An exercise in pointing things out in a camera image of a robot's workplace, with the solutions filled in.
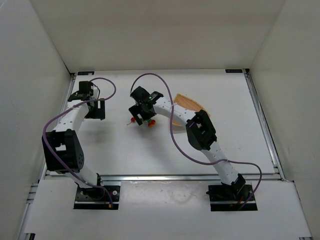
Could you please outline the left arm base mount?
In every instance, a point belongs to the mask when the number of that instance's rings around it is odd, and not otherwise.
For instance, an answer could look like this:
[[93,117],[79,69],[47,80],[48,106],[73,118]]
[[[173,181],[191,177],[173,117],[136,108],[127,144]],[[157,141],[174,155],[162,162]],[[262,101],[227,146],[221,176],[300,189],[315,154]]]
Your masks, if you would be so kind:
[[109,194],[100,188],[76,189],[73,208],[75,210],[118,210],[121,186],[105,185]]

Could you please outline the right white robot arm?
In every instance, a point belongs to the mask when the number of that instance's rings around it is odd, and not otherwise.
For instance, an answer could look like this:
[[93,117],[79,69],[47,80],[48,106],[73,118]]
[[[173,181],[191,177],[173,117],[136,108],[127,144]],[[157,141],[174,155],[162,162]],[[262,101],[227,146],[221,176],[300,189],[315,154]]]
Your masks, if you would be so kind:
[[160,92],[149,93],[142,87],[130,93],[135,105],[129,108],[138,125],[151,120],[155,115],[167,117],[179,123],[186,130],[188,143],[208,159],[205,165],[212,165],[218,173],[227,195],[237,197],[246,185],[243,176],[234,169],[222,152],[216,130],[205,110],[192,111],[173,104]]

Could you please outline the woven bamboo fruit basket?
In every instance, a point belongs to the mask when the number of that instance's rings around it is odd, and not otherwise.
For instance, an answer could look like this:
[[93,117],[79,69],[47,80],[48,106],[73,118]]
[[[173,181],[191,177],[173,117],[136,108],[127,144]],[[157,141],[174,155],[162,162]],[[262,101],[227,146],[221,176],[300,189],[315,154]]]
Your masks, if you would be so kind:
[[174,103],[174,117],[172,123],[176,126],[181,126],[183,123],[192,119],[194,112],[204,110],[210,116],[209,112],[195,100],[177,93],[173,100]]

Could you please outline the single fake red cherry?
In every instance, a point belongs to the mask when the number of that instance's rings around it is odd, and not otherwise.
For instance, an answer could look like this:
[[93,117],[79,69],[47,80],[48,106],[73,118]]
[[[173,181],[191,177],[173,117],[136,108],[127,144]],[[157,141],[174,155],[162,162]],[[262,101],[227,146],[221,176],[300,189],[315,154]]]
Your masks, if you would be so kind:
[[132,118],[130,119],[130,122],[127,124],[127,126],[130,125],[130,124],[132,124],[132,123],[135,123],[135,122],[136,122],[135,118],[132,117]]

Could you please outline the fake cherry sprig with leaves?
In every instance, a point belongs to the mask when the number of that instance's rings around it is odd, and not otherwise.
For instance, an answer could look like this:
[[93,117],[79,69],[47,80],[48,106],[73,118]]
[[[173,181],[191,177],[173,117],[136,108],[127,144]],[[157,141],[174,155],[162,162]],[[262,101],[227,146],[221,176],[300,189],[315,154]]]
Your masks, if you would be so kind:
[[152,128],[156,125],[156,121],[154,119],[144,120],[143,123],[149,128]]

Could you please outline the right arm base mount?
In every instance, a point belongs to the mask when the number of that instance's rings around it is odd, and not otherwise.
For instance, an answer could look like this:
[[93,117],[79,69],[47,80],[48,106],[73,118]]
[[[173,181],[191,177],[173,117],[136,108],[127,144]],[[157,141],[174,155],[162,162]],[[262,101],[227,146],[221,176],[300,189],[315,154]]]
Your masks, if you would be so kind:
[[237,212],[237,211],[257,211],[257,203],[253,195],[248,202],[244,202],[253,192],[251,184],[246,184],[239,194],[228,191],[222,184],[209,185],[206,194],[209,196],[211,212]]

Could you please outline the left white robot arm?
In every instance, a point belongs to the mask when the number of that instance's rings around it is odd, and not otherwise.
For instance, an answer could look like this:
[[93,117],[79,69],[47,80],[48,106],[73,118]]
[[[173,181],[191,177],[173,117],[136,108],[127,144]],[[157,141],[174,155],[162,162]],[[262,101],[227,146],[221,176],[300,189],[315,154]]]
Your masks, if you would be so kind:
[[73,93],[66,110],[49,120],[43,128],[42,145],[49,171],[71,178],[85,193],[106,191],[101,177],[85,164],[85,154],[78,139],[78,131],[85,119],[105,118],[105,103],[98,93]]

